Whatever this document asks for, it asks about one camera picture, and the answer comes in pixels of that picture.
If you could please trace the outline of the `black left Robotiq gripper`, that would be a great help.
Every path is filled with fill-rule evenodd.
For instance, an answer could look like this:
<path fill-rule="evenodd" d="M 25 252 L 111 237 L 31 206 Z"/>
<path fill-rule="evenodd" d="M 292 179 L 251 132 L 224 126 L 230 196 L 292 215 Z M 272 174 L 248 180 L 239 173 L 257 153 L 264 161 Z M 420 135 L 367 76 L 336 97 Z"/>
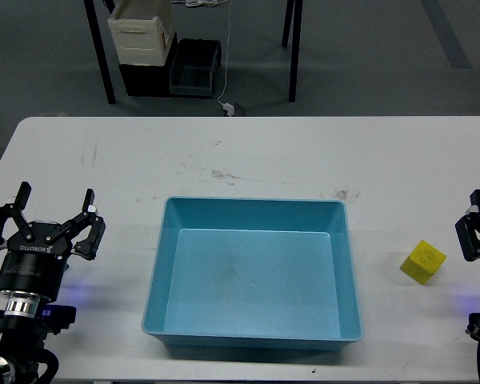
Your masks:
<path fill-rule="evenodd" d="M 82 211 L 74 218 L 60 225 L 36 221 L 30 228 L 22 214 L 30 193 L 30 184 L 22 182 L 15 199 L 0 206 L 0 250 L 6 248 L 2 235 L 8 219 L 14 221 L 19 231 L 7 242 L 7 253 L 0 269 L 0 294 L 19 292 L 37 295 L 44 302 L 54 302 L 70 254 L 87 261 L 95 260 L 106 224 L 94 206 L 94 191 L 88 189 Z"/>

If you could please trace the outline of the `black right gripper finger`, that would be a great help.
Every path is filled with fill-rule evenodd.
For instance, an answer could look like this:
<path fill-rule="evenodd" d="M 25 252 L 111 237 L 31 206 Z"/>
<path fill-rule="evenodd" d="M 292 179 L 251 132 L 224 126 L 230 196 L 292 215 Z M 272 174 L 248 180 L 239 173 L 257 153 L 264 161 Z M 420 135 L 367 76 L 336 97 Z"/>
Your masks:
<path fill-rule="evenodd" d="M 455 224 L 463 257 L 468 262 L 480 259 L 480 189 L 470 195 L 470 207 Z"/>

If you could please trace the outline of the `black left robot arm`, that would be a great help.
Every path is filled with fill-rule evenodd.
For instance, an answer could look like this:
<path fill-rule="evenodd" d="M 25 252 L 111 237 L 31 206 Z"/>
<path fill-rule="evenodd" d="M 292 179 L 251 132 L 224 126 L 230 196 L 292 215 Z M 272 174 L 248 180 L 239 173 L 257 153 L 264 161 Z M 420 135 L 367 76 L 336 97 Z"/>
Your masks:
<path fill-rule="evenodd" d="M 0 206 L 0 383 L 49 383 L 58 372 L 56 355 L 45 347 L 76 319 L 73 306 L 56 304 L 68 259 L 96 257 L 106 224 L 88 190 L 82 210 L 64 223 L 27 222 L 22 214 L 31 186 L 23 182 L 15 199 Z"/>

